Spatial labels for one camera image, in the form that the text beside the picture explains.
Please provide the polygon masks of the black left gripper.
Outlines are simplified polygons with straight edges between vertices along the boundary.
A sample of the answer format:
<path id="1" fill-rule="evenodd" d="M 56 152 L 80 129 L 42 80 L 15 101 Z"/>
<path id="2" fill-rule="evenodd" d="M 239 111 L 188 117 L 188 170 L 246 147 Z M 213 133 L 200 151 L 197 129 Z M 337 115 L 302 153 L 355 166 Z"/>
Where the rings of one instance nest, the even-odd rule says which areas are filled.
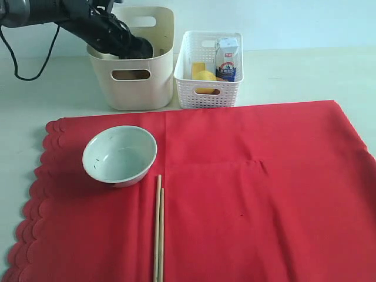
<path id="1" fill-rule="evenodd" d="M 58 25 L 100 53 L 119 59 L 152 58 L 152 44 L 130 35 L 129 28 L 112 14 L 115 1 L 61 1 L 66 20 Z"/>

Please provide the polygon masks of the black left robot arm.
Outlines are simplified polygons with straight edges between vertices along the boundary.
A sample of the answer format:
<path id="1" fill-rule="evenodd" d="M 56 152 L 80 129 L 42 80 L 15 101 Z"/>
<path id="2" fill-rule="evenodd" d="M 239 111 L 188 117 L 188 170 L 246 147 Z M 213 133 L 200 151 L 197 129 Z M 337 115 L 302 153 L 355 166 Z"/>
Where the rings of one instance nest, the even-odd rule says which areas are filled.
<path id="1" fill-rule="evenodd" d="M 33 81 L 44 71 L 61 28 L 85 41 L 100 53 L 111 54 L 120 59 L 149 59 L 154 55 L 152 44 L 145 38 L 132 34 L 129 27 L 112 13 L 111 0 L 25 0 L 1 1 L 1 26 L 19 28 L 24 26 L 55 23 L 58 27 L 47 57 L 32 78 L 18 74 L 18 63 L 10 44 L 1 39 L 14 63 L 14 76 L 22 81 Z"/>

